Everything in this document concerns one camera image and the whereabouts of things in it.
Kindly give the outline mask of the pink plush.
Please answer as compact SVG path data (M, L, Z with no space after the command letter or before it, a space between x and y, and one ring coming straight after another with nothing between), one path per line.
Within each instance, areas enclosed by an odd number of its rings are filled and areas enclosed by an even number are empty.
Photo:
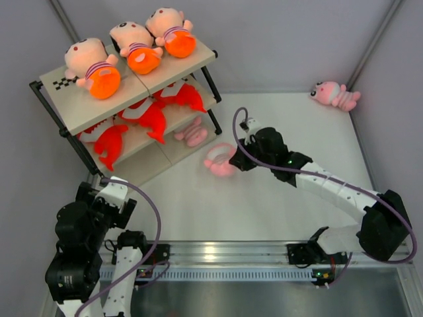
M313 100L325 106L333 106L344 112L353 110L361 93L347 91L346 85L334 81L318 82L309 95Z
M186 127L174 132L177 141L184 141L188 147L196 147L206 140L207 129L202 125L202 117L195 117Z
M235 167L229 163L229 160L235 153L236 148L231 144L219 143L208 151L204 166L215 176L230 177L234 175Z

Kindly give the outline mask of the red plush fish white face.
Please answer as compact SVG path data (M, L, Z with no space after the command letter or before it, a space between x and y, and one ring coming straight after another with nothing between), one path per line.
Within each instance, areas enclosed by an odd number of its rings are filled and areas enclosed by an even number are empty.
M116 124L113 117L102 120L92 127L77 134L83 143L92 143L99 161L111 172L114 163L123 151L123 134L129 130L126 124Z

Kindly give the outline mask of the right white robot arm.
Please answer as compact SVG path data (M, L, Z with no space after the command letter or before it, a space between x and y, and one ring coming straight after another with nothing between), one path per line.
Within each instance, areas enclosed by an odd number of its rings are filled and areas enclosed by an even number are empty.
M363 252L391 263L406 238L415 238L398 193L381 194L341 180L307 155L289 150L272 127L248 129L246 137L236 142L229 162L239 170L266 167L281 182L319 196L354 220L345 227L321 227L309 238L304 247L317 263L342 252Z

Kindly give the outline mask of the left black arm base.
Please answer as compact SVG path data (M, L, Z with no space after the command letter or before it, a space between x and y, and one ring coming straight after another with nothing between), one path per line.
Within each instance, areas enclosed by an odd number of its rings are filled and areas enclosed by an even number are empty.
M171 245L159 243L153 253L145 261L145 265L153 265L158 262L166 261L170 257Z

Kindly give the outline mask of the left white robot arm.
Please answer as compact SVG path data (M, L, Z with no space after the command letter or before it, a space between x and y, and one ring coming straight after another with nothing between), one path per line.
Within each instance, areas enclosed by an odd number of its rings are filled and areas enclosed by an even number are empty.
M128 199L126 181L113 177L101 190L83 182L75 201L57 213L56 254L45 281L64 316L130 316L135 264L148 259L141 231L126 230L136 202ZM109 229L123 229L113 248L115 286L101 300L100 249Z

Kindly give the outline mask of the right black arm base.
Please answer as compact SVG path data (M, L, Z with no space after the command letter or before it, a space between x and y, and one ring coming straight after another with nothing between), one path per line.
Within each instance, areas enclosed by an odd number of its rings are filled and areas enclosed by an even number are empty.
M323 252L320 246L312 243L288 244L289 264L310 266L313 264L329 264L330 256Z

